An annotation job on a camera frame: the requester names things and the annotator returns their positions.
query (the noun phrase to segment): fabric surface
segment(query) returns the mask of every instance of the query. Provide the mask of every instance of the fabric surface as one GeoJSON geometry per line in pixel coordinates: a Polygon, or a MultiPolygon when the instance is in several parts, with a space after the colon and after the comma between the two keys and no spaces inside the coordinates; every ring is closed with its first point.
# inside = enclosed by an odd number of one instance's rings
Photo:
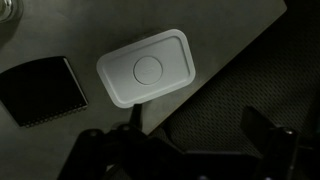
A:
{"type": "MultiPolygon", "coordinates": [[[[311,137],[320,107],[319,32],[320,1],[290,1],[283,17],[154,134],[164,138],[164,130],[184,150],[260,156],[240,129],[243,108],[253,106],[273,123],[311,137]]],[[[294,179],[305,177],[300,172],[294,179]]]]}

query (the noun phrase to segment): white rectangular device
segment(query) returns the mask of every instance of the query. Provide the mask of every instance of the white rectangular device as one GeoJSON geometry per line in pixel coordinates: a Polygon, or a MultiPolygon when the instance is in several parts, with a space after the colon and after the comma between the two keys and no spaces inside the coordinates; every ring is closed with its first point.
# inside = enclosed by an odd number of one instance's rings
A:
{"type": "Polygon", "coordinates": [[[196,75],[187,37],[176,29],[102,56],[97,71],[112,101],[120,108],[185,87],[196,75]]]}

